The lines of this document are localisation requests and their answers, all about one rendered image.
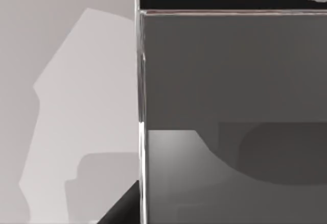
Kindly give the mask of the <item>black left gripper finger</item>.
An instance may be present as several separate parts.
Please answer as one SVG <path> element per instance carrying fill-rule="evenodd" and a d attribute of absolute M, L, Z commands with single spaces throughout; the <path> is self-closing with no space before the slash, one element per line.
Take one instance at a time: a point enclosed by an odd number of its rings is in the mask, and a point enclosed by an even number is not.
<path fill-rule="evenodd" d="M 97 224 L 140 224 L 140 193 L 137 180 Z"/>

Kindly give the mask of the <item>grey cabinet with dark inside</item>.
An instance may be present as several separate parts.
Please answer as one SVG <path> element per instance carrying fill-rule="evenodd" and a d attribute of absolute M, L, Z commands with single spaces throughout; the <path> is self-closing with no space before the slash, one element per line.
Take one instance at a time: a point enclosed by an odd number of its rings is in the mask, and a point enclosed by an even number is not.
<path fill-rule="evenodd" d="M 327 224 L 327 0 L 135 0 L 141 224 Z"/>

